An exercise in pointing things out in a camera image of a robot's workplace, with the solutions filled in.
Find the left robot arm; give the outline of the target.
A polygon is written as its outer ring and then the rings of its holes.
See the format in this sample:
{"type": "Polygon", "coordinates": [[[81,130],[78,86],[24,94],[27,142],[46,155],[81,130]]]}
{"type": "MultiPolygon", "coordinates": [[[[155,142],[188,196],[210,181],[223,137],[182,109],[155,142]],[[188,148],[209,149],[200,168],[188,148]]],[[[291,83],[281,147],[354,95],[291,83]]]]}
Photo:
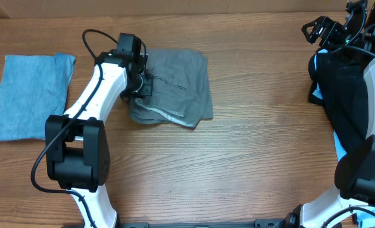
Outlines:
{"type": "Polygon", "coordinates": [[[35,180],[45,158],[48,177],[59,185],[53,193],[73,197],[84,227],[120,227],[105,185],[111,163],[105,123],[118,98],[128,101],[153,93],[144,42],[134,34],[121,33],[115,44],[115,49],[93,56],[93,76],[76,103],[63,115],[46,120],[46,147],[30,175],[33,186],[45,191],[35,180]]]}

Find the grey shorts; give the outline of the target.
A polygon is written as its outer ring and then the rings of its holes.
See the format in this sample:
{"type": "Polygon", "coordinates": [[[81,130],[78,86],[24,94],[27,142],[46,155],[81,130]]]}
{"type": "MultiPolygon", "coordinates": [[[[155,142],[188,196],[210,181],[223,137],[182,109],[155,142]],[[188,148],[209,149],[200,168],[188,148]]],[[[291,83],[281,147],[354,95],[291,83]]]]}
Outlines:
{"type": "Polygon", "coordinates": [[[129,102],[129,115],[140,124],[173,122],[195,128],[213,118],[208,79],[208,59],[189,49],[151,49],[147,72],[153,77],[153,92],[129,102]]]}

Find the blue denim garment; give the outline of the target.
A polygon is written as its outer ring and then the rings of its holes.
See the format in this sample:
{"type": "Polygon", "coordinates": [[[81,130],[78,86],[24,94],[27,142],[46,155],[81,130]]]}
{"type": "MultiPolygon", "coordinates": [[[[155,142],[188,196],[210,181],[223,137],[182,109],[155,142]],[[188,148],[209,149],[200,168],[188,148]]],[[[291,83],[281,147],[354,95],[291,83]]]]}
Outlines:
{"type": "Polygon", "coordinates": [[[64,113],[75,56],[7,55],[0,83],[0,141],[44,139],[50,115],[64,113]]]}

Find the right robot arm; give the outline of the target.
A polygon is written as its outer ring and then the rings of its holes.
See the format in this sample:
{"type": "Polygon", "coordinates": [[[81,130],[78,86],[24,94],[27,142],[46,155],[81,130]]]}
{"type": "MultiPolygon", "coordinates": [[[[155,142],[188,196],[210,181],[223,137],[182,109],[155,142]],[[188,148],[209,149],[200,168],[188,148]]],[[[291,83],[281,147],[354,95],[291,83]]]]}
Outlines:
{"type": "Polygon", "coordinates": [[[346,4],[345,23],[320,16],[302,32],[319,48],[310,58],[308,100],[333,127],[334,185],[297,206],[278,227],[375,227],[375,3],[346,4]]]}

